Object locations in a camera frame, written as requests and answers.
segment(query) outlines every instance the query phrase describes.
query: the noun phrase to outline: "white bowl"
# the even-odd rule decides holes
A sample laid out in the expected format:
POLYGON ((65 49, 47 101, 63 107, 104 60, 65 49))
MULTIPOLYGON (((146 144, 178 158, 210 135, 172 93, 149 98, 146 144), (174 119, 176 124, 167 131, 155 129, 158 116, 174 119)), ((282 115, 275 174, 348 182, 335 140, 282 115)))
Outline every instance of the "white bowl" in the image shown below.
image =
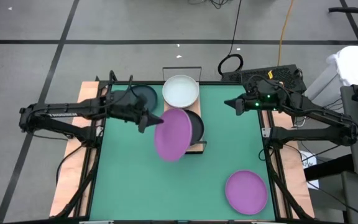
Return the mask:
POLYGON ((175 75, 162 87, 164 100, 175 108, 191 106, 197 100, 199 92, 198 83, 187 75, 175 75))

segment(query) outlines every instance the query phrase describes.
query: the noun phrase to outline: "green table surface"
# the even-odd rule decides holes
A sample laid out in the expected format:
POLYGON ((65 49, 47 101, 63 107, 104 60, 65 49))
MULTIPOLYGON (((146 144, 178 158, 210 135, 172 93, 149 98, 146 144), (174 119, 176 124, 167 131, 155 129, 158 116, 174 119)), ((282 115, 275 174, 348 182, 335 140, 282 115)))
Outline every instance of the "green table surface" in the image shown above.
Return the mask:
MULTIPOLYGON (((162 85, 151 87, 158 95, 153 113, 160 116, 162 85)), ((258 114, 236 116, 223 103, 243 92, 242 86, 200 86, 208 145, 203 154, 186 154, 176 162, 157 155, 155 126, 141 134, 133 123, 108 119, 90 220, 274 220, 266 164, 258 159, 263 147, 258 114), (259 174, 268 189, 268 202, 256 215, 243 215, 227 202, 225 184, 237 170, 259 174)))

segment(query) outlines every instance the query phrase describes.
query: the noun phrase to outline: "black plate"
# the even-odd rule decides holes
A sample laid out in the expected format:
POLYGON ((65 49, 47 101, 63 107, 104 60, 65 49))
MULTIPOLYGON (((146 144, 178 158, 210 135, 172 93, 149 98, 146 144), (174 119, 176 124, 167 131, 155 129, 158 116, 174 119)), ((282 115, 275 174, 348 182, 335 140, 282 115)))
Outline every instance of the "black plate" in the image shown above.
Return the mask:
POLYGON ((193 136, 191 137, 190 145, 194 145, 196 142, 200 141, 204 135, 204 122, 198 114, 185 110, 187 115, 190 118, 191 126, 193 127, 193 136))
MULTIPOLYGON (((148 85, 135 85, 132 86, 132 90, 136 95, 143 94, 146 99, 147 103, 145 105, 145 108, 148 109, 150 112, 153 112, 153 110, 157 107, 157 93, 155 90, 148 86, 148 85)), ((136 96, 130 91, 131 98, 136 99, 136 96)))

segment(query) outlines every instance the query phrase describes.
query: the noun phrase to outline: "metal bracket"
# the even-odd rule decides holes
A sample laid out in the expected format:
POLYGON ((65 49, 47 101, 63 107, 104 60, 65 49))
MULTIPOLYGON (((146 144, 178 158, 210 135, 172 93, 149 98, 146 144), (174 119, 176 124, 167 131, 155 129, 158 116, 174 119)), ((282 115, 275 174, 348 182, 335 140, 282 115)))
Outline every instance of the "metal bracket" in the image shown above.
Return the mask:
POLYGON ((262 136, 264 138, 269 138, 270 137, 270 128, 261 128, 262 130, 262 136))

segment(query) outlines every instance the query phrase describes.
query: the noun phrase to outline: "wire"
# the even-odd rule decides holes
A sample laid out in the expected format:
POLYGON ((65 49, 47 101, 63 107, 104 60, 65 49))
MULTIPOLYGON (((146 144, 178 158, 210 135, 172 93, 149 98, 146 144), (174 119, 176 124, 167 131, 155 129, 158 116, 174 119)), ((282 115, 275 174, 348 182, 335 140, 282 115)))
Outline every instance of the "wire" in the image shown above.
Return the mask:
MULTIPOLYGON (((260 154, 264 151, 265 149, 262 149, 261 151, 259 151, 259 153, 258 153, 258 157, 259 157, 259 160, 260 161, 266 161, 266 158, 265 159, 262 159, 261 157, 260 157, 260 154)), ((270 155, 268 155, 269 157, 271 157, 272 155, 273 155, 273 153, 274 153, 274 150, 272 150, 272 153, 270 153, 270 155)))
POLYGON ((305 157, 306 157, 306 155, 303 154, 302 152, 300 152, 299 149, 297 149, 297 148, 295 148, 295 147, 293 147, 293 146, 290 146, 290 145, 288 145, 288 144, 284 144, 284 146, 288 146, 288 147, 290 147, 290 148, 296 150, 297 153, 299 153, 299 155, 300 155, 300 157, 301 157, 301 160, 302 160, 302 156, 305 156, 305 157))
POLYGON ((329 108, 327 108, 327 110, 330 110, 330 109, 333 108, 334 106, 339 106, 339 105, 342 105, 342 103, 338 103, 338 104, 332 105, 332 106, 330 106, 329 108))
POLYGON ((333 149, 336 149, 337 147, 339 147, 340 145, 336 145, 336 146, 334 146, 334 147, 330 147, 329 149, 326 149, 326 150, 324 150, 324 151, 321 151, 321 152, 319 152, 319 153, 316 153, 316 154, 314 154, 314 155, 312 155, 312 156, 309 156, 309 157, 307 157, 306 159, 303 159, 302 160, 302 162, 303 161, 307 161, 308 159, 310 159, 310 158, 312 158, 312 157, 316 157, 316 156, 318 156, 318 155, 320 155, 320 154, 323 154, 323 153, 325 153, 325 152, 328 152, 328 151, 330 151, 330 150, 333 150, 333 149))
POLYGON ((63 163, 72 155, 74 155, 74 153, 78 152, 83 146, 85 145, 85 143, 81 144, 78 148, 74 149, 74 151, 72 151, 71 153, 69 153, 66 157, 64 157, 62 159, 62 161, 59 163, 59 166, 57 166, 57 170, 56 170, 56 184, 59 181, 59 173, 60 173, 60 168, 63 165, 63 163))
MULTIPOLYGON (((303 141, 300 141, 301 142, 301 145, 307 150, 307 151, 309 151, 312 155, 314 155, 314 153, 312 153, 304 144, 303 144, 303 141)), ((318 161, 320 161, 320 162, 325 162, 325 161, 323 161, 323 160, 321 160, 321 159, 319 159, 317 156, 316 156, 316 159, 318 160, 318 161)))
POLYGON ((323 108, 327 108, 327 106, 333 105, 334 103, 330 103, 330 104, 328 104, 328 105, 325 105, 325 106, 323 106, 323 108))
POLYGON ((240 0, 239 8, 237 9, 236 24, 234 25, 233 38, 231 39, 231 46, 230 46, 230 51, 229 51, 228 55, 231 54, 231 50, 233 49, 234 38, 235 38, 235 36, 236 36, 236 30, 237 30, 237 22, 239 21, 239 14, 240 14, 241 2, 242 2, 242 0, 240 0))
POLYGON ((63 138, 53 138, 53 137, 48 137, 48 136, 39 136, 37 134, 33 134, 34 137, 37 138, 44 138, 44 139, 53 139, 53 140, 62 140, 62 141, 67 141, 68 139, 63 139, 63 138))
POLYGON ((337 197, 335 197, 335 196, 333 196, 332 194, 326 192, 325 190, 323 190, 323 189, 321 189, 321 188, 315 186, 314 184, 312 184, 312 183, 310 183, 310 182, 308 182, 308 183, 309 183, 310 185, 312 185, 313 187, 315 187, 316 189, 318 189, 318 190, 324 192, 326 195, 328 195, 328 196, 332 197, 333 199, 337 200, 339 203, 341 203, 341 204, 342 204, 343 206, 345 206, 346 208, 350 208, 351 210, 353 210, 353 211, 355 211, 355 212, 358 213, 358 209, 355 209, 354 207, 352 207, 352 206, 350 206, 350 205, 347 205, 346 203, 344 203, 344 202, 342 202, 341 200, 339 200, 337 197))
POLYGON ((237 22, 238 22, 238 20, 239 20, 241 2, 242 2, 242 0, 240 0, 239 8, 237 9, 236 24, 235 24, 235 26, 234 26, 233 38, 231 39, 230 51, 229 51, 228 55, 227 55, 224 59, 222 59, 221 62, 219 63, 219 65, 218 65, 218 73, 219 73, 220 75, 223 75, 223 72, 222 72, 222 64, 223 64, 227 59, 229 59, 229 58, 231 58, 231 57, 237 57, 237 58, 240 60, 240 65, 237 67, 237 69, 235 69, 235 72, 241 71, 242 66, 244 65, 244 59, 242 58, 242 56, 241 56, 240 54, 231 54, 231 50, 233 49, 234 38, 235 38, 235 36, 236 36, 237 22))
POLYGON ((115 104, 115 103, 120 102, 120 101, 129 93, 129 90, 136 96, 136 98, 138 98, 138 96, 134 93, 134 91, 133 91, 133 89, 132 89, 132 80, 133 80, 133 78, 134 78, 133 75, 131 75, 131 76, 129 77, 128 87, 127 87, 127 89, 125 90, 125 93, 124 93, 118 100, 116 100, 116 101, 114 101, 114 102, 111 102, 111 103, 109 103, 109 104, 107 104, 107 105, 101 106, 101 107, 108 107, 108 106, 111 106, 111 105, 113 105, 113 104, 115 104))
POLYGON ((216 9, 220 9, 224 4, 226 4, 229 0, 219 0, 219 2, 215 2, 214 0, 209 0, 212 5, 216 8, 216 9))
POLYGON ((187 0, 187 3, 191 5, 198 5, 204 2, 206 2, 206 0, 201 0, 200 2, 193 2, 192 0, 187 0))
MULTIPOLYGON (((307 150, 307 151, 309 151, 312 155, 314 155, 314 153, 312 153, 311 151, 310 151, 310 149, 308 149, 304 144, 303 144, 303 141, 300 141, 301 142, 301 145, 307 150)), ((317 158, 317 156, 316 156, 316 160, 318 160, 318 161, 320 161, 320 162, 324 162, 324 161, 322 161, 321 159, 319 159, 319 158, 317 158)))
POLYGON ((286 26, 287 26, 288 18, 290 17, 290 14, 291 14, 293 2, 294 2, 294 0, 291 0, 290 8, 288 9, 287 15, 285 16, 284 26, 283 26, 283 29, 282 29, 282 31, 281 31, 280 44, 278 45, 278 60, 277 60, 277 66, 280 65, 280 60, 281 60, 281 46, 282 46, 282 44, 283 44, 283 38, 284 38, 285 28, 286 28, 286 26))
MULTIPOLYGON (((306 155, 304 155, 302 152, 300 152, 297 148, 295 148, 295 147, 293 147, 293 146, 290 146, 290 145, 288 145, 288 144, 284 144, 284 146, 288 146, 288 147, 294 149, 297 153, 299 153, 299 155, 300 155, 300 157, 301 157, 301 160, 302 160, 302 156, 305 156, 305 157, 306 157, 306 155)), ((264 151, 264 149, 262 149, 262 150, 259 151, 259 153, 258 153, 258 158, 259 158, 259 160, 261 160, 261 161, 266 161, 266 159, 262 159, 262 158, 260 157, 260 154, 261 154, 263 151, 264 151)), ((273 154, 274 154, 274 150, 272 150, 272 152, 271 152, 268 156, 271 157, 273 154)))
POLYGON ((303 125, 305 125, 305 122, 306 122, 306 116, 305 117, 303 117, 303 120, 302 120, 303 122, 302 122, 302 124, 301 125, 297 125, 298 124, 298 122, 297 121, 295 121, 295 123, 296 124, 294 124, 293 126, 294 127, 296 127, 296 128, 302 128, 303 127, 303 125))
POLYGON ((342 108, 343 108, 343 106, 341 106, 340 108, 333 109, 333 111, 337 111, 337 110, 342 109, 342 108))

